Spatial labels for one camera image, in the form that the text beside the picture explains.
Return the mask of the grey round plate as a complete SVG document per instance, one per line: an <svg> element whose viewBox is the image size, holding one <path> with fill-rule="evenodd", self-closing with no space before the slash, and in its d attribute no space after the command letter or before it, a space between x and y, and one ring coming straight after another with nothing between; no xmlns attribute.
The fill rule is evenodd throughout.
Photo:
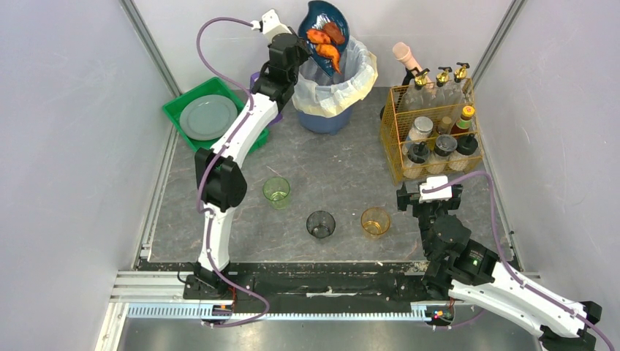
<svg viewBox="0 0 620 351"><path fill-rule="evenodd" d="M193 140L221 137L238 116L234 102L221 95L207 95L190 102L179 118L181 130Z"/></svg>

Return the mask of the white blue canister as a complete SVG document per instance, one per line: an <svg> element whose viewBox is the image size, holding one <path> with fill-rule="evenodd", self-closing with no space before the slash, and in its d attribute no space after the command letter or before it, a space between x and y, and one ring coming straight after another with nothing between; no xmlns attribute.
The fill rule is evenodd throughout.
<svg viewBox="0 0 620 351"><path fill-rule="evenodd" d="M418 143L420 140L427 139L434 129L433 121L427 116L417 117L407 134L406 141Z"/></svg>

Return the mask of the red sauce bottle yellow cap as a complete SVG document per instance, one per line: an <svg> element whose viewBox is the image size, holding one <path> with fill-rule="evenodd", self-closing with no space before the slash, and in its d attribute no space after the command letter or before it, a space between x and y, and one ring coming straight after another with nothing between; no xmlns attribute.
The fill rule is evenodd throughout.
<svg viewBox="0 0 620 351"><path fill-rule="evenodd" d="M462 110L460 117L456 120L454 125L450 130L451 135L461 135L467 133L472 126L472 119L475 116L476 110L471 105L465 105Z"/></svg>

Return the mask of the spice jar black lid beans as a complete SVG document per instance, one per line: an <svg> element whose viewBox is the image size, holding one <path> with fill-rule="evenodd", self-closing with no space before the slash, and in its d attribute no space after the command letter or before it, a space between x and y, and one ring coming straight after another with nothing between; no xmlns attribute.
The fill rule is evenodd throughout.
<svg viewBox="0 0 620 351"><path fill-rule="evenodd" d="M449 156L448 166L454 171L463 171L469 164L469 158L475 154L479 147L474 134L462 135L456 139L456 149Z"/></svg>

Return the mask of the spice jar black lid powder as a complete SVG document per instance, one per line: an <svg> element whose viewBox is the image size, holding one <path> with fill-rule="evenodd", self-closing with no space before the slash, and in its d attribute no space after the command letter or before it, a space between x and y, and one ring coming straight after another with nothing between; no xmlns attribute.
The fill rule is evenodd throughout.
<svg viewBox="0 0 620 351"><path fill-rule="evenodd" d="M430 157L430 150L426 142L413 143L403 160L404 177L408 179L416 179L423 172L423 165Z"/></svg>

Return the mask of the blue snack bag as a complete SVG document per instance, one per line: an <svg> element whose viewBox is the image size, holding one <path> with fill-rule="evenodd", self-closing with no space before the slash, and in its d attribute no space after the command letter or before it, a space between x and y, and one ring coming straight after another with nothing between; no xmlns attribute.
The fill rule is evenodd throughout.
<svg viewBox="0 0 620 351"><path fill-rule="evenodd" d="M332 44L336 46L340 52L342 58L349 42L349 26L343 13L330 2L310 1L308 3L308 12L299 26L298 34L306 41L306 44L311 50L311 57L318 67L327 76L333 77L337 72L332 68L331 62L327 58L323 58L317 54L315 51L315 45L312 44L306 36L306 31L308 29L318 29L322 31L322 27L328 22L335 22L341 29L343 35L346 37L346 41L343 45L336 45L332 42Z"/></svg>

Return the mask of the clear glass oil bottle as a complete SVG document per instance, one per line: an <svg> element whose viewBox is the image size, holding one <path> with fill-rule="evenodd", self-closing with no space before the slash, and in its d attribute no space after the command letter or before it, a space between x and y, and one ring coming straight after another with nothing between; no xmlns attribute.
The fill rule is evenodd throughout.
<svg viewBox="0 0 620 351"><path fill-rule="evenodd" d="M452 67L439 67L439 73L436 75L434 87L431 92L431 100L428 104L429 108L444 107L446 105L447 85L450 82L450 73Z"/></svg>

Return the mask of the glass oil bottle dark liquid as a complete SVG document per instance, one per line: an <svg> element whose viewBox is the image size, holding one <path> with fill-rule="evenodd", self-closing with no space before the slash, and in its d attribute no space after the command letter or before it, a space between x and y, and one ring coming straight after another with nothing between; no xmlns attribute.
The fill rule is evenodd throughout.
<svg viewBox="0 0 620 351"><path fill-rule="evenodd" d="M407 89L403 95L400 111L409 112L413 110L422 110L425 108L425 100L428 96L428 89L426 88L428 79L427 75L430 69L425 68L422 71L418 71L414 76L414 83Z"/></svg>

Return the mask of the glass oil bottle amber residue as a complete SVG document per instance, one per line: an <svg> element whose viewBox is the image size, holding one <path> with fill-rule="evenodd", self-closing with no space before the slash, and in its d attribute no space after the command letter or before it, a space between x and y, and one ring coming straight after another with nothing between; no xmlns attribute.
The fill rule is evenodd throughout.
<svg viewBox="0 0 620 351"><path fill-rule="evenodd" d="M464 86L467 82L470 64L467 62L457 62L456 64L458 68L453 72L453 82L446 91L446 105L459 105L464 102Z"/></svg>

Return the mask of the small yellow oil bottle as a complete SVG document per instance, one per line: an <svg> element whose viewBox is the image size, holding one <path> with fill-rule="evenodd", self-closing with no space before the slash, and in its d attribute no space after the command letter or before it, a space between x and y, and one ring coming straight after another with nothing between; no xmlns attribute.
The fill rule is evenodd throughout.
<svg viewBox="0 0 620 351"><path fill-rule="evenodd" d="M439 135L450 134L452 128L452 118L449 116L442 117L434 127L434 137Z"/></svg>

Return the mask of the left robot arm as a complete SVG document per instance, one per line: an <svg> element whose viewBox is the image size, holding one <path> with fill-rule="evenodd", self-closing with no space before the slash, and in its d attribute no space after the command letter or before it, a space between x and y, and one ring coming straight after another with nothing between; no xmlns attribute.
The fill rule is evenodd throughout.
<svg viewBox="0 0 620 351"><path fill-rule="evenodd" d="M269 59L239 117L210 149L201 148L194 155L198 204L205 226L203 248L186 284L213 295L223 296L230 286L224 272L230 264L234 212L247 191L243 162L261 131L290 101L300 66L311 57L306 40L295 33L277 34L268 49Z"/></svg>

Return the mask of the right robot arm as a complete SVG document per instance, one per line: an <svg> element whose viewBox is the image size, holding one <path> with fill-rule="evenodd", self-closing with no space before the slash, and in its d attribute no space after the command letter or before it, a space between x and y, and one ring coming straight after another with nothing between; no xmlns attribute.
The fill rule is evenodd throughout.
<svg viewBox="0 0 620 351"><path fill-rule="evenodd" d="M432 298L460 300L503 317L536 337L544 350L594 350L599 304L551 292L473 240L453 214L461 204L462 185L452 185L444 195L428 188L421 183L417 192L408 192L402 186L396 202L398 210L410 209L418 221L428 261L422 283Z"/></svg>

